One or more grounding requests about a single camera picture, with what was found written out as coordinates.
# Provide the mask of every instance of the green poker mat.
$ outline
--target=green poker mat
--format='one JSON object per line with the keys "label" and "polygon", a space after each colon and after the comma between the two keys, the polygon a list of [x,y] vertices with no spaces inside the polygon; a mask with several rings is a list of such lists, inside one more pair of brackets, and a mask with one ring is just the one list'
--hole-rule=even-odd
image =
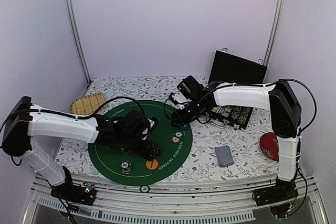
{"label": "green poker mat", "polygon": [[[89,155],[95,168],[106,178],[128,186],[151,185],[173,174],[188,157],[193,141],[190,127],[187,130],[179,130],[171,126],[171,121],[164,115],[162,102],[141,100],[139,103],[147,118],[154,116],[159,120],[158,126],[148,135],[149,140],[161,146],[161,154],[156,157],[159,164],[157,169],[149,170],[146,167],[147,160],[131,151],[126,152],[89,144]],[[131,110],[140,109],[134,102],[128,102],[113,108],[106,115],[110,117],[125,116]],[[172,106],[166,105],[168,115],[171,115],[175,110]],[[176,132],[181,132],[183,135],[178,144],[172,142],[172,137]],[[128,175],[121,172],[120,164],[123,161],[129,161],[132,164],[132,172]]]}

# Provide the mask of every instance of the floral tablecloth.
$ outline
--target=floral tablecloth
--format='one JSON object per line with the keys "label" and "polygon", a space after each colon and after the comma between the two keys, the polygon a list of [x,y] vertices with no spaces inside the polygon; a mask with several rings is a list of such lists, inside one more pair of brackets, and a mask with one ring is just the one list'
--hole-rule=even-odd
{"label": "floral tablecloth", "polygon": [[[195,77],[206,84],[204,77]],[[129,96],[139,100],[164,102],[170,92],[177,92],[176,86],[183,77],[124,77],[96,78],[86,95],[103,93],[105,99],[118,95]],[[107,112],[112,107],[126,100],[112,102],[102,110]],[[193,130],[192,150],[183,164],[174,174],[163,182],[204,182],[211,180],[243,179],[257,176],[273,175],[278,164],[267,158],[259,149],[259,139],[271,132],[268,111],[254,109],[244,131],[235,131],[232,127],[219,129],[211,124],[191,123]],[[227,168],[217,165],[215,147],[228,145],[235,164]],[[56,162],[65,165],[72,173],[95,177],[104,177],[93,166],[87,144],[82,141],[63,139],[56,155]]]}

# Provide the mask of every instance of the red round object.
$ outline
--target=red round object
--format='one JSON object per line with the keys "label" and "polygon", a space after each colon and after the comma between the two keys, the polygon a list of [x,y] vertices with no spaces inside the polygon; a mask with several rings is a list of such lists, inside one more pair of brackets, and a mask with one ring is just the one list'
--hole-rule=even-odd
{"label": "red round object", "polygon": [[273,132],[261,136],[260,149],[270,159],[279,160],[279,144]]}

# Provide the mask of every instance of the blue poker chip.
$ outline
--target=blue poker chip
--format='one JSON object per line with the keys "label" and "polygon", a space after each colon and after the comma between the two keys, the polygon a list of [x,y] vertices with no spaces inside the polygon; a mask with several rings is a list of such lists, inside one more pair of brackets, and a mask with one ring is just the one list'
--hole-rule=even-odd
{"label": "blue poker chip", "polygon": [[188,125],[183,125],[180,130],[184,131],[184,130],[187,130],[188,129]]}

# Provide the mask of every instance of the orange disc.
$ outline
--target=orange disc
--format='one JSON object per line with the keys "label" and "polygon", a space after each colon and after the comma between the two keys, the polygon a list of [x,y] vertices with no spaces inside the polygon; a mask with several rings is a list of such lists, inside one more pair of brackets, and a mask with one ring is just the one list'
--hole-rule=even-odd
{"label": "orange disc", "polygon": [[155,170],[155,169],[157,169],[158,166],[159,166],[159,163],[156,159],[154,159],[153,161],[147,161],[146,162],[146,167],[149,170]]}

